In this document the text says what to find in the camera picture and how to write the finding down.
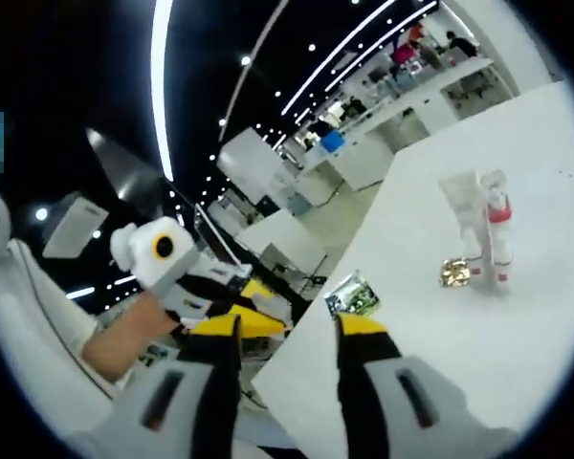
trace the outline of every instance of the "white tabletop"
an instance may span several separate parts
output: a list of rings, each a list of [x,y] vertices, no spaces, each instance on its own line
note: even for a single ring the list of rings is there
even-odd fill
[[[438,285],[459,256],[458,227],[436,180],[472,168],[508,178],[511,293]],[[346,457],[336,340],[322,295],[360,269],[405,355],[466,393],[487,426],[526,431],[574,364],[574,99],[555,83],[401,151],[320,295],[254,385],[302,452]]]
[[[489,67],[493,63],[494,61],[487,57],[471,57],[470,59],[439,73],[437,76],[426,81],[420,86],[417,86],[412,91],[408,91],[397,100],[390,100],[388,98],[382,100],[359,117],[360,120],[362,117],[374,112],[374,115],[372,115],[370,119],[365,120],[361,124],[354,125],[353,127],[346,126],[343,129],[343,132],[348,138],[361,136],[366,132],[375,129],[379,124],[382,124],[399,113],[402,113],[407,108],[412,108],[417,104],[423,103],[430,94],[438,93],[447,86],[456,83],[461,78],[467,77],[468,75]]]

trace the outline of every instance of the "yellow circular sensor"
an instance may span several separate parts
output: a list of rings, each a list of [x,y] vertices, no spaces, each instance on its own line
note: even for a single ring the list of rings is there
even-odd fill
[[[167,236],[166,234],[160,235],[155,240],[155,245],[153,247],[153,252],[155,256],[158,258],[169,258],[174,251],[174,244],[172,243],[172,239]]]

